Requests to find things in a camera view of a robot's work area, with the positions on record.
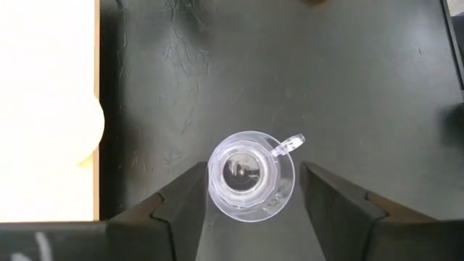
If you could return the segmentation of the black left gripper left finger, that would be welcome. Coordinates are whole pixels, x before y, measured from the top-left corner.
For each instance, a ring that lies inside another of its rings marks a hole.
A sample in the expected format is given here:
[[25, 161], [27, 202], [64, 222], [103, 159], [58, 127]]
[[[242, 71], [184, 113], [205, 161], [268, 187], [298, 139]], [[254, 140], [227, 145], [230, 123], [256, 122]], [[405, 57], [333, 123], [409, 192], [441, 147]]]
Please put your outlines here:
[[199, 162], [109, 220], [0, 224], [0, 261], [195, 261], [207, 206]]

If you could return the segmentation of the peach ceramic mug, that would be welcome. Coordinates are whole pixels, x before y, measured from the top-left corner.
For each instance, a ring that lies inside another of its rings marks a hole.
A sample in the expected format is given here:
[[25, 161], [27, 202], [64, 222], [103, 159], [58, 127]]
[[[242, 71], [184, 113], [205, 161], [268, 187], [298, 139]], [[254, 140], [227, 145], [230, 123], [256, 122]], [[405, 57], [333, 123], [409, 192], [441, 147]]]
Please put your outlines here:
[[60, 165], [76, 166], [89, 158], [104, 132], [104, 112], [94, 94], [67, 96], [57, 105], [54, 145]]

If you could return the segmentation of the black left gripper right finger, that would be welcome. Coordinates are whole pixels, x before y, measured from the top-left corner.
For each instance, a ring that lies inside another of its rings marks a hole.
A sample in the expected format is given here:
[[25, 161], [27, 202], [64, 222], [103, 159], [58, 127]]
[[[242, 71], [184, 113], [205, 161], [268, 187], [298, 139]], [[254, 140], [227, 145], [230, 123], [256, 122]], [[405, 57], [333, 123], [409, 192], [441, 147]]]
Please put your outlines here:
[[311, 162], [299, 176], [326, 261], [464, 261], [464, 219], [434, 219]]

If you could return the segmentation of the light wooden board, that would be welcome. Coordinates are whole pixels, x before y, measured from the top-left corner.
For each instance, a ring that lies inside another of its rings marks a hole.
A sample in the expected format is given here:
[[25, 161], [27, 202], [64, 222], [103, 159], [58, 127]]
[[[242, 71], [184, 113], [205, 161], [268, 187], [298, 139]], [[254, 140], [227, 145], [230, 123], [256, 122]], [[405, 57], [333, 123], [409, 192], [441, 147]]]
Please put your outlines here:
[[0, 223], [97, 220], [99, 146], [60, 165], [57, 105], [99, 100], [100, 0], [0, 0]]

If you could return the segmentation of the clear glass cup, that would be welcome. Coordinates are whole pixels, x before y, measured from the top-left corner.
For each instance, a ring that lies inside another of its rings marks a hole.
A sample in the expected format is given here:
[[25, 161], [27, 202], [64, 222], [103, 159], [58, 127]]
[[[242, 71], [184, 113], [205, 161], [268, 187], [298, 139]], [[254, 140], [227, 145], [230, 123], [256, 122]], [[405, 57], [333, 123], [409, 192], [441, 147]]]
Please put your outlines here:
[[210, 156], [210, 198], [225, 215], [244, 223], [272, 218], [293, 194], [296, 170], [291, 152], [305, 142], [302, 134], [279, 141], [259, 131], [224, 139]]

